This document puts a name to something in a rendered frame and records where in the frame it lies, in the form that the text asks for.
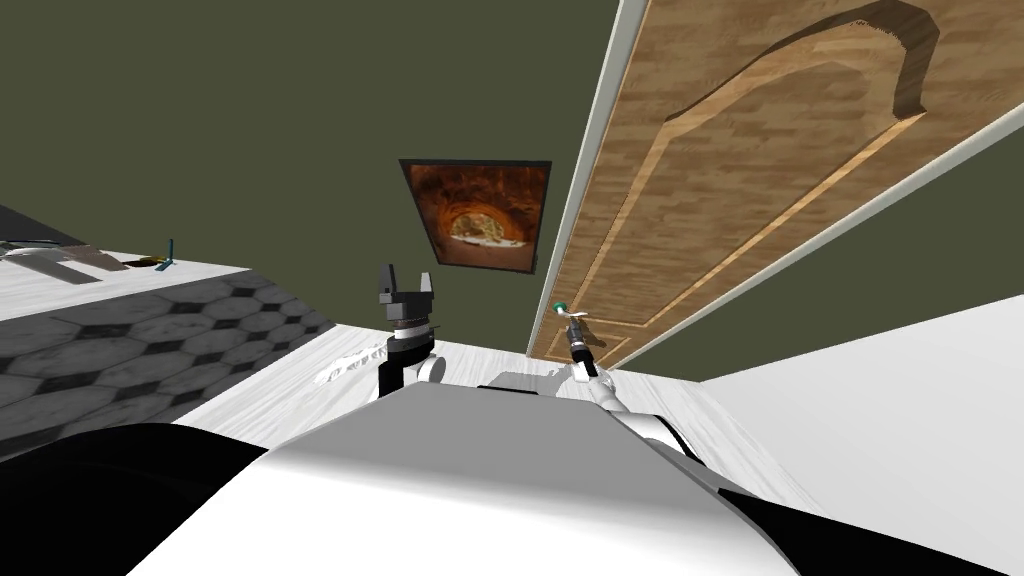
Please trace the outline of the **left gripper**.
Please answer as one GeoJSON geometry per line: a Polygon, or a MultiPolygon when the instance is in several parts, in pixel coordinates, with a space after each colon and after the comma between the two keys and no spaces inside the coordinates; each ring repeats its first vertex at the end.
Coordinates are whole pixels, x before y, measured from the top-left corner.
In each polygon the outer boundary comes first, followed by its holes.
{"type": "Polygon", "coordinates": [[[392,323],[410,323],[428,319],[433,311],[433,282],[429,272],[420,275],[419,290],[397,292],[394,266],[384,263],[379,271],[379,303],[385,307],[385,318],[392,323]]]}

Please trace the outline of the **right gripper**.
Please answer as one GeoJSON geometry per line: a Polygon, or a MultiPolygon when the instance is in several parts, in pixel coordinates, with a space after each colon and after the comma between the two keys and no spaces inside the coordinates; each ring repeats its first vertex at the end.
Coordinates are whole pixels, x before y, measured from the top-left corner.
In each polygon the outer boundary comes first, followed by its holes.
{"type": "Polygon", "coordinates": [[[578,321],[570,321],[566,329],[566,337],[572,361],[574,379],[597,379],[600,373],[595,364],[594,356],[585,340],[583,330],[578,321]]]}

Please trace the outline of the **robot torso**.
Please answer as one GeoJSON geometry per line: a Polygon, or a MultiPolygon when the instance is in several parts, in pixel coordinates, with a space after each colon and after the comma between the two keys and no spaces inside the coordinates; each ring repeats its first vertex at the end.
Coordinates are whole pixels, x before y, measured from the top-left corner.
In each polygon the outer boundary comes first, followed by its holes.
{"type": "Polygon", "coordinates": [[[417,383],[269,450],[128,576],[800,576],[720,483],[591,402],[417,383]]]}

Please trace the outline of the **brown wooden door leaf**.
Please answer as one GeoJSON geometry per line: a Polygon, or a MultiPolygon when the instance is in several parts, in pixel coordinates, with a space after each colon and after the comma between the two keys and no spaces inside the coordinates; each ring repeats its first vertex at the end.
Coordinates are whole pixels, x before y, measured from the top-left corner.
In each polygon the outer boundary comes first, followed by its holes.
{"type": "Polygon", "coordinates": [[[622,0],[529,343],[606,367],[1024,102],[1024,0],[622,0]]]}

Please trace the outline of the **orange cave picture black frame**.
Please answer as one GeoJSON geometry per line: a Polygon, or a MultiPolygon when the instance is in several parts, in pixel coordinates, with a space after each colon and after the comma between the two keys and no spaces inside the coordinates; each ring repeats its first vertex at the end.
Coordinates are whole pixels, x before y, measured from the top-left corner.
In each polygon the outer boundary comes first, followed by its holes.
{"type": "Polygon", "coordinates": [[[438,264],[536,273],[551,161],[398,163],[438,264]]]}

